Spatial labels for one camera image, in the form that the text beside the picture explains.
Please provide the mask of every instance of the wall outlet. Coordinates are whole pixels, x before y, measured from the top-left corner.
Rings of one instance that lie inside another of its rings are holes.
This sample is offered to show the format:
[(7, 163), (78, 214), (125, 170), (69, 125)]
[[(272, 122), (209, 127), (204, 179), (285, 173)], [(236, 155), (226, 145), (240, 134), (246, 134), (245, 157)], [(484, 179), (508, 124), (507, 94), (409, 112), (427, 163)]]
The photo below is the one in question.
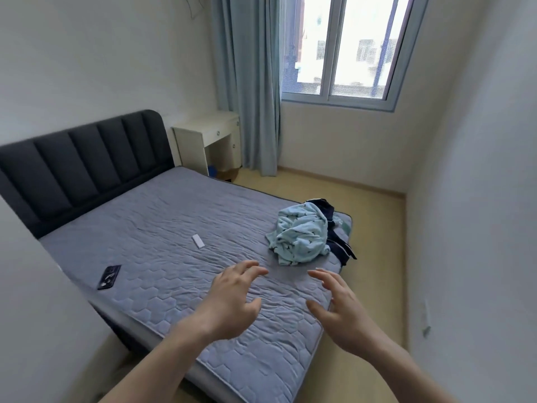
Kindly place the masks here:
[(421, 302), (421, 333), (423, 338), (427, 338), (431, 333), (431, 312), (429, 311), (429, 304), (427, 299)]

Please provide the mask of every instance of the window pane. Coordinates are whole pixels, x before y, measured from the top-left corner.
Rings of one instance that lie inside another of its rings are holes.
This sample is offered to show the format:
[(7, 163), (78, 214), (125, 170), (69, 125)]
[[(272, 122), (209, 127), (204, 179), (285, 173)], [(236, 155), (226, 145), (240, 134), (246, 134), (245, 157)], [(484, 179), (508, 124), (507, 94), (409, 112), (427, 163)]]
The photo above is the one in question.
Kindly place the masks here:
[(410, 0), (347, 0), (332, 95), (382, 99)]
[(319, 94), (331, 0), (284, 0), (282, 91)]

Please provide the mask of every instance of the hand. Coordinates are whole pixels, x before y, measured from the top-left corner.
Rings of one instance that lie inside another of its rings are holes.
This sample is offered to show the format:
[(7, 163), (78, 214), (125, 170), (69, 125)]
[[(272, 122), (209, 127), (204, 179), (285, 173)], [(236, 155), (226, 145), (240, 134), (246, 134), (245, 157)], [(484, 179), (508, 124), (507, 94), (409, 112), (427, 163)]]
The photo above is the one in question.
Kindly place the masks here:
[(323, 287), (332, 292), (330, 311), (312, 300), (305, 302), (308, 309), (336, 345), (369, 360), (378, 342), (387, 339), (386, 334), (367, 315), (367, 311), (341, 276), (323, 269), (310, 270), (308, 274), (321, 280)]
[(201, 329), (207, 343), (239, 336), (256, 320), (261, 298), (246, 302), (252, 281), (269, 271), (259, 262), (245, 260), (218, 274), (205, 299), (187, 319), (194, 329)]

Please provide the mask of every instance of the gray quilted mattress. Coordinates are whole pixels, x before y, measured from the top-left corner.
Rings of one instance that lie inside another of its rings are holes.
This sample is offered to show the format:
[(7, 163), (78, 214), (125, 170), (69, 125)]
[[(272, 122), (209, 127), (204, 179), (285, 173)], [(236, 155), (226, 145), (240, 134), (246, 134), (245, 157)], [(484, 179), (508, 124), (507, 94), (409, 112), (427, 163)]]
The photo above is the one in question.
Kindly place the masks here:
[[(208, 346), (187, 378), (225, 403), (292, 402), (322, 334), (305, 299), (325, 307), (330, 302), (306, 270), (339, 272), (340, 263), (330, 253), (305, 265), (278, 265), (265, 234), (274, 229), (278, 210), (291, 204), (178, 167), (40, 241), (90, 301), (107, 305), (112, 319), (126, 318), (122, 326), (141, 334), (137, 338), (161, 339), (196, 308), (222, 269), (259, 260), (269, 274), (256, 279), (248, 295), (263, 298), (258, 319), (240, 337)], [(351, 225), (349, 216), (338, 216)], [(194, 234), (204, 248), (197, 248)], [(96, 291), (104, 268), (117, 264), (114, 286)]]

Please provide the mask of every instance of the nightstand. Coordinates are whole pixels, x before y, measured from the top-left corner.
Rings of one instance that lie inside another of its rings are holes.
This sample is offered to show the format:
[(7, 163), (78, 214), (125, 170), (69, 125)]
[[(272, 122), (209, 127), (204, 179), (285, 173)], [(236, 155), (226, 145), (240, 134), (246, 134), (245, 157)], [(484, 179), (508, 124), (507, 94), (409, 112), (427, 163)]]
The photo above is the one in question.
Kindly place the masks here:
[(219, 171), (242, 166), (238, 114), (213, 112), (172, 126), (183, 166), (209, 175), (208, 165)]

